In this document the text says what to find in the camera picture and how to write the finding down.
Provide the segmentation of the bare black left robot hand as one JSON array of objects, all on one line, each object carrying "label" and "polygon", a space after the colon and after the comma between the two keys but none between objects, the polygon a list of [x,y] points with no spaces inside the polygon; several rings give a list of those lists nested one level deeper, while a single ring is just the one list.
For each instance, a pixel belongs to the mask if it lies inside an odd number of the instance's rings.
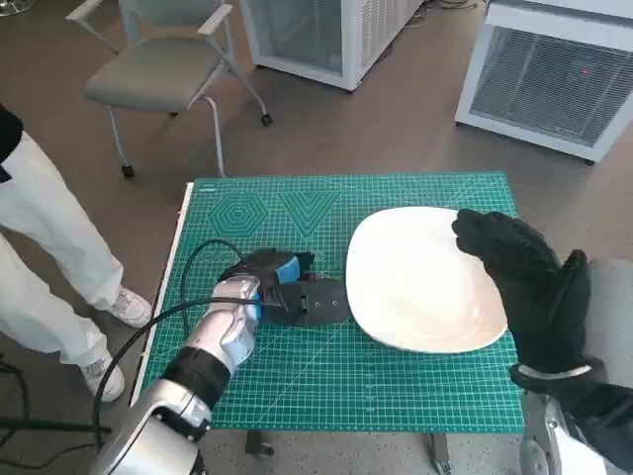
[{"label": "bare black left robot hand", "polygon": [[233,269],[255,276],[261,285],[270,287],[299,281],[314,260],[311,252],[262,248],[247,254]]}]

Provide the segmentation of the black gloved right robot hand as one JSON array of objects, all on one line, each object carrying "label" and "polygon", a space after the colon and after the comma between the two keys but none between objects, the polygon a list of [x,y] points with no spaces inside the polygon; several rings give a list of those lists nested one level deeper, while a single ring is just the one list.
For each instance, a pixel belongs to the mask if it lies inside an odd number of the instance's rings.
[{"label": "black gloved right robot hand", "polygon": [[457,247],[479,258],[496,284],[520,364],[545,374],[589,365],[584,251],[561,262],[540,233],[499,212],[462,209],[452,230]]}]

